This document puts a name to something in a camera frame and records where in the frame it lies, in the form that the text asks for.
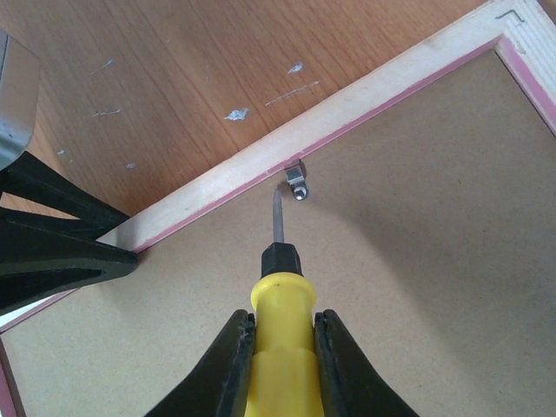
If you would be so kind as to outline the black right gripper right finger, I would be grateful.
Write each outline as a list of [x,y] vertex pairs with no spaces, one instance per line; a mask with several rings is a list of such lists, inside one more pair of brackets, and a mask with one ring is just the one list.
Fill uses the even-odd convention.
[[314,348],[326,416],[416,415],[377,373],[332,309],[315,315]]

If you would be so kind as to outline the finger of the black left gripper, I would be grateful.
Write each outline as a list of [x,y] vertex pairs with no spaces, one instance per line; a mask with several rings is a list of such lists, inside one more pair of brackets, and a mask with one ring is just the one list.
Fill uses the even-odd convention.
[[118,210],[63,219],[1,209],[1,309],[133,272],[138,255],[97,240],[129,217]]
[[1,171],[1,192],[73,215],[74,219],[64,219],[1,209],[4,221],[62,235],[97,239],[129,219],[128,215],[81,190],[27,151]]

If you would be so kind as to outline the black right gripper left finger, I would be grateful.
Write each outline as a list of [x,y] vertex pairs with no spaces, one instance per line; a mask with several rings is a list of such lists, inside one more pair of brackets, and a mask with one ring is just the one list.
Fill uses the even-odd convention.
[[255,351],[255,316],[236,310],[188,376],[148,415],[243,416]]

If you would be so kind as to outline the yellow black flathead screwdriver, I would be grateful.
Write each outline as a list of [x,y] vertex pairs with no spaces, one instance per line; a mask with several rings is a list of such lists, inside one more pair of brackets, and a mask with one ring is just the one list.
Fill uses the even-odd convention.
[[322,416],[314,348],[314,286],[302,275],[294,245],[285,242],[282,192],[272,205],[273,242],[261,255],[261,279],[250,295],[255,351],[247,416]]

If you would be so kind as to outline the pink picture frame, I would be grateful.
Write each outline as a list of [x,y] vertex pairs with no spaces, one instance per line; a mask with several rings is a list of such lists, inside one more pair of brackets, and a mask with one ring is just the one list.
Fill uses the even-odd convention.
[[422,416],[555,413],[555,25],[492,1],[109,235],[137,271],[3,328],[7,416],[142,416],[249,308],[281,166],[286,236]]

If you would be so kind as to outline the silver frame turn clip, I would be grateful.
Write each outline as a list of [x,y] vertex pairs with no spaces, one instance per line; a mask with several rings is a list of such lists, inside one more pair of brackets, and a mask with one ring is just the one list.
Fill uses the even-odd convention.
[[286,182],[297,201],[303,201],[309,196],[307,171],[301,160],[290,163],[285,169]]

